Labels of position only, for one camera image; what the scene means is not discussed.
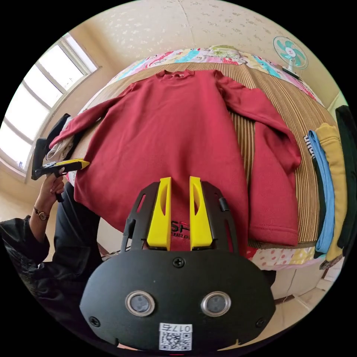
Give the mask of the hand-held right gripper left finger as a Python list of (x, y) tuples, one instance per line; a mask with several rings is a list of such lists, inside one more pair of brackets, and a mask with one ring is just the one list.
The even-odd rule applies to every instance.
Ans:
[(171, 177), (162, 178), (159, 182), (147, 244), (152, 249), (170, 250)]

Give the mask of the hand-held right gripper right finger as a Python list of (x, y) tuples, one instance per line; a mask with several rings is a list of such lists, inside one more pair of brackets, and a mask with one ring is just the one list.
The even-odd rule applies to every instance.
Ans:
[(218, 203), (215, 188), (199, 177), (190, 176), (190, 249), (211, 248), (213, 214)]

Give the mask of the person's left hand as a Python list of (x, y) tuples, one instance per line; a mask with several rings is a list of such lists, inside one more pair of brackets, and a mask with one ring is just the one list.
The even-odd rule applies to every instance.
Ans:
[(49, 213), (57, 201), (56, 195), (63, 192), (63, 176), (48, 175), (42, 184), (35, 207), (41, 212)]

